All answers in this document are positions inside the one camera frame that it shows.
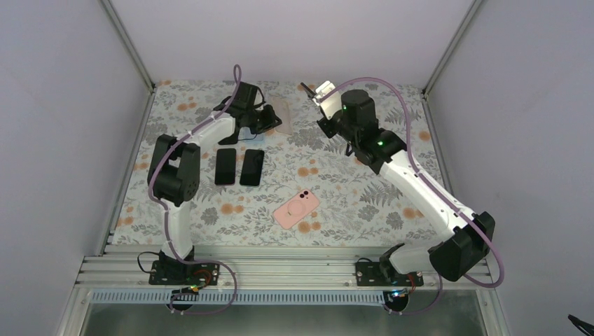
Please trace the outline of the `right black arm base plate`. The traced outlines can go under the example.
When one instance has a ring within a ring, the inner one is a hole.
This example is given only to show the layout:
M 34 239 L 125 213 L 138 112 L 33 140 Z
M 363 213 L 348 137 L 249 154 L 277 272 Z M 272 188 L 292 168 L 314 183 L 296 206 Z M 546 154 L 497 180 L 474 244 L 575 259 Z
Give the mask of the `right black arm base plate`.
M 389 261 L 372 261 L 360 258 L 354 264 L 354 275 L 358 286 L 418 287 L 424 285 L 421 272 L 398 273 Z

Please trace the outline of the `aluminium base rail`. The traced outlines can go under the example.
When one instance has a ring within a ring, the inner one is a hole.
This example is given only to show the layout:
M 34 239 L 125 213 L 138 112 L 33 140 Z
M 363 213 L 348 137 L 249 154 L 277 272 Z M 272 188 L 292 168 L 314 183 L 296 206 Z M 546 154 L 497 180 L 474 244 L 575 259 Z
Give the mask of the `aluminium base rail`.
M 83 259 L 79 288 L 146 288 L 158 245 L 108 245 L 100 256 Z M 197 258 L 227 264 L 240 289 L 351 290 L 360 257 L 379 258 L 380 247 L 196 246 Z

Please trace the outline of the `aluminium corner frame post left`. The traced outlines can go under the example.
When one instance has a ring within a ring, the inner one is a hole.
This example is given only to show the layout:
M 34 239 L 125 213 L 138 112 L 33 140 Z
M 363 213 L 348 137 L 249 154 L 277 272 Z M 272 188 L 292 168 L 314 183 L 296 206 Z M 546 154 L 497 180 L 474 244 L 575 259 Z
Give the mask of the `aluminium corner frame post left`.
M 99 2 L 101 3 L 109 21 L 113 25 L 113 28 L 115 29 L 120 41 L 123 43 L 124 49 L 130 56 L 130 59 L 132 60 L 132 63 L 134 64 L 137 73 L 140 75 L 145 87 L 149 92 L 153 92 L 155 89 L 155 83 L 151 79 L 151 76 L 149 75 L 149 72 L 143 63 L 140 54 L 134 46 L 134 43 L 128 34 L 127 29 L 125 28 L 125 25 L 118 14 L 116 7 L 110 0 L 99 0 Z

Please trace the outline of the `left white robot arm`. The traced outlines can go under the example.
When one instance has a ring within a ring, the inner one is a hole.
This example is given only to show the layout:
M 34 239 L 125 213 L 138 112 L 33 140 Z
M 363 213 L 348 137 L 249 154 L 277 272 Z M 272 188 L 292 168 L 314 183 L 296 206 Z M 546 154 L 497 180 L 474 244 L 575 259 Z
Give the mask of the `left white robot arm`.
M 190 234 L 190 205 L 200 185 L 201 151 L 222 141 L 235 143 L 247 127 L 262 134 L 282 124 L 261 88 L 237 82 L 226 97 L 193 129 L 180 136 L 160 135 L 148 171 L 148 196 L 163 208 L 166 241 L 158 254 L 158 265 L 179 284 L 195 274 L 194 247 Z

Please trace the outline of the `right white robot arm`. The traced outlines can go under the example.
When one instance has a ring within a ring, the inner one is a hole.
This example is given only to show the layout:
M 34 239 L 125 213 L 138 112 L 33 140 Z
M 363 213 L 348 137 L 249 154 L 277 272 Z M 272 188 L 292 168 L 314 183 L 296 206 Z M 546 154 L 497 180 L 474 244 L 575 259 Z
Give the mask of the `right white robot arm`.
M 375 102 L 364 90 L 348 90 L 325 97 L 312 94 L 322 119 L 318 124 L 328 138 L 339 135 L 347 142 L 345 154 L 392 183 L 434 226 L 437 242 L 428 247 L 398 244 L 379 267 L 380 278 L 396 285 L 406 273 L 433 268 L 448 281 L 458 281 L 489 254 L 484 238 L 491 239 L 495 220 L 458 202 L 410 156 L 404 140 L 381 128 Z

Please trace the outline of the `beige phone case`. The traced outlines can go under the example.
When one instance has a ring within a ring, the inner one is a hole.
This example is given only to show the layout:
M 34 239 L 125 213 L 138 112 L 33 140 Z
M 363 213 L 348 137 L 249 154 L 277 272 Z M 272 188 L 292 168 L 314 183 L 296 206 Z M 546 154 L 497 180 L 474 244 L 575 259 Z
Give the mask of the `beige phone case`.
M 274 108 L 276 116 L 282 121 L 282 124 L 276 126 L 275 130 L 280 134 L 292 135 L 293 125 L 288 101 L 282 97 L 272 96 L 270 98 L 270 105 Z

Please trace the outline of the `light blue phone case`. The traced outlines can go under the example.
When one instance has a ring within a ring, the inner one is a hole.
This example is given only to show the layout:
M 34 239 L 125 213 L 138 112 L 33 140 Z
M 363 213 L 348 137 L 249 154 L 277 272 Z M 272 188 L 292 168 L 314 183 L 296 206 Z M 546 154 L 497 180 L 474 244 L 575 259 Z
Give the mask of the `light blue phone case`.
M 264 141 L 264 139 L 265 139 L 264 134 L 252 134 L 251 136 L 248 136 L 246 138 L 239 139 L 239 141 L 261 143 Z

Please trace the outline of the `pink phone case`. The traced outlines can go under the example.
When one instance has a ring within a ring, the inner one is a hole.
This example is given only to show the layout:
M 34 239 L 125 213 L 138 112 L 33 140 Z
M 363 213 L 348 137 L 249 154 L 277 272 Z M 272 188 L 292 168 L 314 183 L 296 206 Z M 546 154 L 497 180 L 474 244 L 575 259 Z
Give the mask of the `pink phone case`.
M 318 197 L 311 190 L 304 189 L 274 210 L 272 217 L 281 228 L 288 230 L 302 221 L 319 205 Z

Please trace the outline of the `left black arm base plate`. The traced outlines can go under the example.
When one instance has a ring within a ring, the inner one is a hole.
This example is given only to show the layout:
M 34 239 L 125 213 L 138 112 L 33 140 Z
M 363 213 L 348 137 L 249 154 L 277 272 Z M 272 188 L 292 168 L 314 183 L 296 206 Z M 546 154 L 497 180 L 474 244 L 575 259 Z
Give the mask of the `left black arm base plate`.
M 186 265 L 175 262 L 155 261 L 151 267 L 148 283 L 161 286 L 216 286 L 220 265 L 200 263 Z

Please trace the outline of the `aluminium corner frame post right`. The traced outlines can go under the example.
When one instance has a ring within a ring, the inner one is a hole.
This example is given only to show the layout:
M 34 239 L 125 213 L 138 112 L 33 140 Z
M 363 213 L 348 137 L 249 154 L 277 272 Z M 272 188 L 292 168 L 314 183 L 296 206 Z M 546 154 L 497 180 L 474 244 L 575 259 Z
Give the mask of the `aluminium corner frame post right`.
M 450 58 L 453 56 L 454 52 L 456 51 L 458 45 L 460 44 L 462 38 L 466 34 L 466 30 L 469 28 L 470 24 L 473 22 L 474 17 L 476 16 L 477 12 L 481 9 L 484 0 L 473 0 L 471 2 L 470 7 L 464 14 L 462 21 L 458 25 L 453 37 L 451 38 L 450 42 L 448 43 L 445 51 L 443 52 L 441 58 L 439 59 L 437 65 L 435 66 L 427 84 L 422 90 L 422 94 L 427 99 L 430 95 L 431 91 L 434 89 L 437 81 L 439 80 L 441 74 L 443 73 L 444 69 L 447 67 Z

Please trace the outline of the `aluminium corner frame post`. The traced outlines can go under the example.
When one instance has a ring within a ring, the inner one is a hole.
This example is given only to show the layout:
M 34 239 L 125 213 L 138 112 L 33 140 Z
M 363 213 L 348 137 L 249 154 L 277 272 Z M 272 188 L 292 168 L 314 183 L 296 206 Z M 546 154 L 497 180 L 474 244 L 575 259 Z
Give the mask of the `aluminium corner frame post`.
M 130 59 L 132 60 L 132 63 L 134 64 L 137 73 L 140 75 L 145 87 L 149 92 L 153 92 L 155 89 L 155 83 L 151 79 L 151 76 L 149 75 L 149 72 L 143 63 L 140 54 L 134 46 L 134 43 L 128 34 L 127 29 L 125 28 L 125 25 L 118 14 L 116 7 L 110 0 L 99 0 L 99 2 L 101 3 L 109 21 L 113 25 L 113 28 L 115 29 L 120 41 L 123 43 L 124 49 L 130 56 Z
M 437 65 L 435 66 L 427 84 L 422 90 L 422 94 L 427 99 L 430 95 L 431 91 L 434 89 L 437 81 L 439 80 L 441 74 L 443 73 L 444 69 L 447 67 L 450 58 L 453 56 L 454 52 L 456 51 L 458 45 L 460 44 L 462 38 L 466 34 L 466 30 L 469 28 L 470 24 L 473 22 L 474 17 L 476 16 L 477 12 L 481 9 L 484 0 L 473 0 L 471 2 L 470 7 L 464 14 L 462 21 L 458 25 L 453 37 L 451 38 L 450 42 L 448 43 L 445 51 L 443 52 L 441 58 L 439 59 Z

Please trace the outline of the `floral patterned table mat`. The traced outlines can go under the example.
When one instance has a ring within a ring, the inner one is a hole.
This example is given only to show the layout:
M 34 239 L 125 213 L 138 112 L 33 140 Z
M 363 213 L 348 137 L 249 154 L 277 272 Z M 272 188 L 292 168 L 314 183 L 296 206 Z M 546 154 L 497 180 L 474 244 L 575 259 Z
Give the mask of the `floral patterned table mat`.
M 216 185 L 216 148 L 202 152 L 199 189 L 189 203 L 195 244 L 390 247 L 436 237 L 434 226 L 401 191 L 355 157 L 346 157 L 339 136 L 324 135 L 317 125 L 319 111 L 298 83 L 261 81 L 258 86 L 269 103 L 272 96 L 288 101 L 293 134 L 272 129 L 261 143 L 235 145 L 239 165 L 246 150 L 265 152 L 261 183 L 253 188 Z M 193 128 L 233 88 L 231 81 L 213 80 L 164 80 L 157 86 L 113 234 L 115 244 L 165 241 L 162 207 L 148 196 L 156 139 Z M 304 189 L 311 190 L 320 205 L 292 228 L 281 228 L 273 211 Z

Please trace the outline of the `black smartphone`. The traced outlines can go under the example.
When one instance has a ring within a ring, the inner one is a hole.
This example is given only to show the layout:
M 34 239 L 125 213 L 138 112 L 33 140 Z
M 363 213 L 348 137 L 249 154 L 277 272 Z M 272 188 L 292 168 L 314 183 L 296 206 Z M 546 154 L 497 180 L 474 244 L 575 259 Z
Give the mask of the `black smartphone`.
M 216 167 L 214 183 L 217 186 L 231 186 L 235 184 L 236 150 L 221 148 L 216 152 Z
M 307 84 L 305 84 L 304 82 L 300 83 L 300 88 L 302 91 L 304 91 L 308 97 L 308 99 L 313 99 L 316 96 L 316 92 Z
M 241 186 L 256 187 L 260 185 L 264 157 L 263 150 L 246 150 L 240 175 Z

